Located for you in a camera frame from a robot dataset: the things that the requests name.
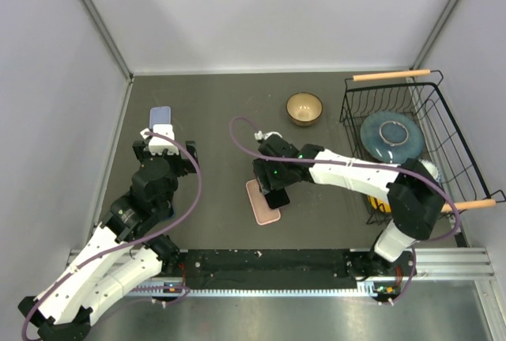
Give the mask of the pink phone case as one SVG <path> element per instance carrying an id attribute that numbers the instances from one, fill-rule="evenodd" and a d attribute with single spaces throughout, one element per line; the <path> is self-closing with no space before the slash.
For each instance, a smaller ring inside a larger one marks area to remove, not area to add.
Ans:
<path id="1" fill-rule="evenodd" d="M 281 219 L 281 211 L 269 207 L 257 180 L 249 180 L 246 183 L 246 190 L 258 225 L 269 225 Z"/>

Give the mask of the lavender phone case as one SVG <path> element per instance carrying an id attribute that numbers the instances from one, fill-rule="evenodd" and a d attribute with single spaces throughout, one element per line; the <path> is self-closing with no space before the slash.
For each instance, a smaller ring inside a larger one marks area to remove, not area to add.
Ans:
<path id="1" fill-rule="evenodd" d="M 153 107 L 149 111 L 149 129 L 153 130 L 156 125 L 170 125 L 172 110 L 169 106 Z"/>

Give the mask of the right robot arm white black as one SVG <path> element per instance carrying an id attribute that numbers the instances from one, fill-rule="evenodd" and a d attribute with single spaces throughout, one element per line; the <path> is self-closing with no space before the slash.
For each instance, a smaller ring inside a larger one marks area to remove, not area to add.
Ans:
<path id="1" fill-rule="evenodd" d="M 442 187 L 416 159 L 375 164 L 312 144 L 297 149 L 277 132 L 257 132 L 255 140 L 260 154 L 252 162 L 255 179 L 271 210 L 288 205 L 287 187 L 300 182 L 345 188 L 391 208 L 391 220 L 368 256 L 371 269 L 381 275 L 397 266 L 406 248 L 430 238 L 447 202 Z"/>

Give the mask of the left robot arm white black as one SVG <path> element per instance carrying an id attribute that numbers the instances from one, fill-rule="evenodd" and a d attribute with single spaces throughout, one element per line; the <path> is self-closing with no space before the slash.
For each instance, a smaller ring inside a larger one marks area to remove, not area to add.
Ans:
<path id="1" fill-rule="evenodd" d="M 196 145 L 181 146 L 152 131 L 133 144 L 139 169 L 129 191 L 110 207 L 86 246 L 62 275 L 18 305 L 40 340 L 83 340 L 117 302 L 159 274 L 183 271 L 181 251 L 154 227 L 172 218 L 178 179 L 199 175 Z"/>

